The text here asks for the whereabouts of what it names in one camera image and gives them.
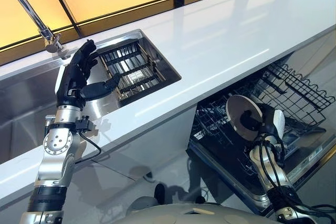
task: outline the dishwasher rack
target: dishwasher rack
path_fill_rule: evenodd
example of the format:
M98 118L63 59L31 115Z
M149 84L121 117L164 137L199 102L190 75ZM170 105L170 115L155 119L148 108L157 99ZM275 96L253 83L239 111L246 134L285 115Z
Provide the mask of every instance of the dishwasher rack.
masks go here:
M144 49L147 46L151 51L148 44L139 39L127 39L98 52L108 74L121 76L116 90L122 106L171 82L158 69L160 60L155 61Z
M322 110L335 102L335 97L327 96L326 91L319 90L317 85L303 79L288 65L275 62L199 103L193 127L197 139L209 135L224 146L233 144L225 131L230 127L225 105L235 94L282 110L286 119L284 141L316 130L326 119Z
M330 132L319 127L326 119L322 111L335 102L335 97L327 96L326 91L280 60L198 103L188 148L215 170L254 213L266 215L271 205L248 156L249 142L235 132L226 114L226 102L235 94L284 112L285 172L291 176L335 140L332 135L323 142ZM316 134L310 134L316 132L323 135L318 141ZM307 148L302 150L302 144L312 148L312 153L307 153Z

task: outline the dishwasher door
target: dishwasher door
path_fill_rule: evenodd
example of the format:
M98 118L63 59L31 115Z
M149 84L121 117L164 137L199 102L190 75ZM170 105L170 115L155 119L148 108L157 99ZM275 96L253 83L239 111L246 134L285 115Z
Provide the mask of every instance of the dishwasher door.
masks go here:
M235 94L266 103L285 115L285 172L298 189L319 160L335 148L336 131L322 113L335 102L324 90L279 60L198 103L189 148L256 214L271 205L249 159L246 146L229 123L225 105Z

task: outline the white countertop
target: white countertop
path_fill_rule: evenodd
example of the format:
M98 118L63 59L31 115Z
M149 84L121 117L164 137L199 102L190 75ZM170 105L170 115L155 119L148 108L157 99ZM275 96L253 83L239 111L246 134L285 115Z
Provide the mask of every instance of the white countertop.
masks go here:
M103 150L137 136L203 98L335 28L336 0L203 0L89 36L141 29L182 79L95 120ZM67 44L79 47L87 38ZM40 52L0 67L0 76L50 58ZM43 151L0 165L0 205L31 190Z

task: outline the stainless steel surface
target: stainless steel surface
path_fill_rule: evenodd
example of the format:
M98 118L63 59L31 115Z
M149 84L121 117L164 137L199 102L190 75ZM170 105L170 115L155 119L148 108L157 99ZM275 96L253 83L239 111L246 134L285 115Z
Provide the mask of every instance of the stainless steel surface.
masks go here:
M99 50L143 36L140 30L135 30L103 41L95 41L95 44ZM73 55L76 50L72 49L69 55ZM53 59L0 77L0 164L42 145L45 116L53 115L57 110L55 83L59 67L64 62L61 59ZM99 60L91 69L88 84L108 80L110 77L106 70L104 63ZM120 107L119 95L114 91L102 99L87 102L82 115L88 115L91 120L95 120L117 110Z
M60 106L57 108L55 123L74 123L77 119L80 119L80 108L75 106Z
M254 147L254 149L252 151L250 151L250 158L251 158L251 161L253 163L253 166L254 166L255 170L258 171L258 177L259 177L259 180L261 182L261 185L263 186L265 191L268 191L268 190L273 188L273 185L269 181L269 179L267 178L266 174L264 173L263 167L261 166L259 150L260 150L259 146ZM269 147L268 147L268 150L270 152L271 162L273 163L273 165L275 167L275 170L277 172L280 184L282 186L292 186L292 184L289 181L289 179L288 179L287 175L285 174L284 170L282 170L278 166L278 164L276 163L275 158L274 158L274 154L272 153L272 151ZM262 152L263 152L262 156L263 156L266 171L269 174L269 176L271 177L272 181L275 182L275 184L277 184L277 180L276 180L276 177L275 177L274 170L271 166L270 160L268 159L266 149L265 149L264 146L263 146Z
M18 0L27 14L32 18L35 25L38 27L39 33L45 39L45 46L48 52L58 52L63 49L63 46L59 42L59 35L54 35L53 32L47 27L37 13L34 11L33 7L30 5L28 0Z
M21 216L20 224L55 224L59 223L56 219L62 218L63 214L63 211L25 212Z
M58 151L49 152L47 142L49 140L54 140L54 143L58 142L59 138L55 138L56 135L63 138L62 141L65 144L60 146L61 149ZM75 168L75 153L80 147L79 135L72 135L69 129L51 129L44 140L44 147L46 151L38 169L35 186L68 187Z
M41 212L25 212L21 216L20 224L41 224Z

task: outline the black cable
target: black cable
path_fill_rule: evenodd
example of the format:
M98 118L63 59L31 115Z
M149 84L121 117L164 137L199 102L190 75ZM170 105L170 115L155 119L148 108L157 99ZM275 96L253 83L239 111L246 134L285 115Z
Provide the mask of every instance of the black cable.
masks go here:
M79 163L81 163L81 162L84 162L84 161L93 159L93 158L97 157L97 156L101 153L101 148L100 148L97 144L95 144L92 140L90 140L90 139L88 139L86 136L84 136L82 132L78 132L78 134L79 134L84 140L86 140L86 141L88 141L90 144L92 144L92 145L98 150L98 153L92 155L91 157L87 157L87 158L81 159L81 160L75 162L75 164L79 164Z
M335 220L334 220L329 214L327 214L325 211L318 210L318 209L314 209L313 207L307 206L307 205L305 205L305 204L303 204L303 203L301 203L301 202L296 202L294 199L292 199L292 198L288 197L286 194L284 194L284 192L282 191L282 188L280 187L280 181L279 181L278 174L277 174L277 172L276 172L276 170L275 170L275 167L274 167L273 162L271 161L271 157L270 157L269 150L268 150L267 147L266 147L265 149L266 149L267 157L268 157L268 159L269 159L269 162L270 162L270 164L271 164L271 166L272 166L272 169L273 169L273 172L274 172L274 174L275 174L277 183L278 183L278 185L279 185L278 188L280 189L281 194L282 194L283 196L285 196L285 198L287 198L286 202L287 202L287 203L288 203L288 204L289 204L295 211L297 211L297 212L300 212L300 213L302 213L302 214L306 214L306 215L316 216L316 217L324 217L324 218L328 218L328 219L330 219L330 222L331 222L332 224L335 224ZM295 203L296 205L298 205L298 206L306 207L306 208L312 210L313 212L312 212L312 211L305 211L305 210L302 210L302 209L298 208L297 206L293 205L290 201L294 202L294 203Z
M270 164L271 164L271 166L272 166L273 172L275 173L275 177L278 178L278 174L276 173L274 164L273 164L273 162L272 162L271 159L270 159L270 153L269 153L268 148L266 148L266 154L267 154L267 157L268 157L268 159L269 159L269 162L270 162ZM303 207L306 207L306 208L308 208L308 209L310 209L310 210L312 210L312 211L324 212L324 213L329 213L329 214L332 214L332 213L335 212L334 210L320 210L320 209L316 209L315 207L311 207L311 206L305 205L305 204L303 204L303 203L301 203L301 202L296 202L296 201L295 201L294 199L292 199L292 198L289 198L289 199L290 199L291 201L293 201L295 204L297 204L297 205L301 205L301 206L303 206Z
M332 208L332 209L334 209L333 212L336 212L336 206L329 205L329 204L320 204L320 205L316 205L316 206L312 206L312 207L313 208L322 208L322 207Z
M282 191L282 188L281 188L281 184L280 184L280 180L279 180L279 177L278 177L278 174L275 170L275 167L274 167L274 164L273 162L271 161L271 157L270 157L270 154L269 154L269 150L267 148L267 146L265 146L265 150L266 150L266 153L267 153L267 156L268 156L268 159L269 159L269 162L271 164L271 167L273 169L273 172L275 174L275 177L276 177L276 180L277 180L277 183L278 183L278 186L273 182L273 180L271 179L271 177L269 176L266 168L265 168L265 163L264 163L264 159L263 159L263 153L262 153L262 147L264 145L264 141L265 141L265 138L262 137L261 140L260 140L260 144L259 144L259 157L260 157L260 163L261 163L261 167L267 177L267 179L270 181L270 183L273 185L274 188L276 188L278 190L278 192L285 198L285 201L289 204L289 206L291 208L293 208L295 211L297 212L300 212L302 214L306 214L306 215L312 215L312 216L316 216L316 217L325 217L325 218L328 218L330 219L330 222L331 224L335 224L335 220L330 216L328 215L326 212L322 211L322 210L318 210L318 209L313 209L312 207L309 207L305 204L302 204L300 202L295 202L292 198L288 197L283 191ZM303 210L301 208L298 208L296 207L295 205L293 205L292 202L294 202L295 204L299 205L299 206L303 206L303 207L307 207L308 209L311 209L313 211L306 211L306 210Z

